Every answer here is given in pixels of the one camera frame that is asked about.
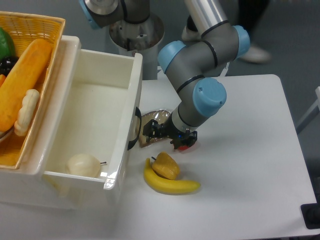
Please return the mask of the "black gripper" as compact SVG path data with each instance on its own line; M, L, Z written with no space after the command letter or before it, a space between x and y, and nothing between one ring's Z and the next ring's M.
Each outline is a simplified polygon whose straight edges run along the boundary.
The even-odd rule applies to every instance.
M182 132L175 127L171 119L166 120L164 123L159 124L156 120L151 119L148 121L142 131L142 135L146 136L146 142L149 143L154 138L169 138L171 139L170 144L177 150L179 143L187 141L197 141L198 132L187 130Z

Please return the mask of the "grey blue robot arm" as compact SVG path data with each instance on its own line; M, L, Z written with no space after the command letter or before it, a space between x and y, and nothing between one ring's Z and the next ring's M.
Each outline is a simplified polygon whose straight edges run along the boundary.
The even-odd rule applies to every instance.
M226 102L224 86L205 72L241 57L250 48L247 31L229 23L217 0L187 0L185 5L199 42L186 46L173 41L157 56L181 102L164 123L152 119L139 129L147 141L169 138L175 149L193 146L197 128ZM109 27L112 41L126 51L150 50L164 36L164 25L151 13L147 0L82 0L80 6L93 29Z

